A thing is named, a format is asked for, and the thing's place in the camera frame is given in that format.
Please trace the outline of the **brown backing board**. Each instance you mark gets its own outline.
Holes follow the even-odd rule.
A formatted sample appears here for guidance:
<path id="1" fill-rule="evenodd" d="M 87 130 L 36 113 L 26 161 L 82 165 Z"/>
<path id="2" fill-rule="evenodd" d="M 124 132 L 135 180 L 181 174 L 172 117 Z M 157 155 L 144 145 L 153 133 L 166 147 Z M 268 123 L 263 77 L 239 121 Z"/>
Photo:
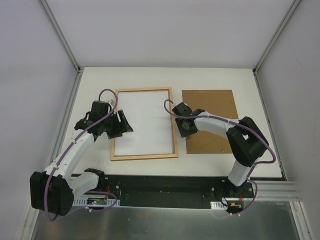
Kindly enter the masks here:
<path id="1" fill-rule="evenodd" d="M 193 111 L 202 109 L 223 118 L 239 118 L 231 89 L 183 90 L 182 101 Z M 213 133 L 198 131 L 186 137 L 185 141 L 187 154 L 232 153 L 228 140 Z"/>

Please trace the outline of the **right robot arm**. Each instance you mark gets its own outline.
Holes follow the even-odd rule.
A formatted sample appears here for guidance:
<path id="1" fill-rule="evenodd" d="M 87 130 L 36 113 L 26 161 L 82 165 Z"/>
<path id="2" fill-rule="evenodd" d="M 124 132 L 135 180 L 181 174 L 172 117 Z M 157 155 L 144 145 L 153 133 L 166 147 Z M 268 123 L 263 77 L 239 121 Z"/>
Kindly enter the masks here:
<path id="1" fill-rule="evenodd" d="M 270 145 L 254 120 L 226 119 L 203 109 L 192 110 L 184 102 L 172 109 L 180 136 L 185 139 L 187 154 L 232 154 L 234 164 L 226 177 L 224 189 L 237 197 L 243 191 L 256 161 Z"/>

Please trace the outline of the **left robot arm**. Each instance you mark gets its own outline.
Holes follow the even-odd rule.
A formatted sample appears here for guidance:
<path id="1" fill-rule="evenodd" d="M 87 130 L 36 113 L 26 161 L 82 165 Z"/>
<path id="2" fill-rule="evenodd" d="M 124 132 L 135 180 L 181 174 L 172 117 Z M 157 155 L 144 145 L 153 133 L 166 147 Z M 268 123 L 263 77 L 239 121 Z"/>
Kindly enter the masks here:
<path id="1" fill-rule="evenodd" d="M 88 168 L 78 177 L 71 178 L 79 161 L 98 137 L 108 139 L 131 133 L 122 110 L 115 110 L 113 100 L 95 100 L 91 110 L 74 126 L 74 131 L 61 153 L 42 172 L 35 171 L 30 179 L 30 202 L 34 209 L 48 214 L 65 216 L 75 199 L 92 191 L 99 195 L 105 191 L 104 172 Z"/>

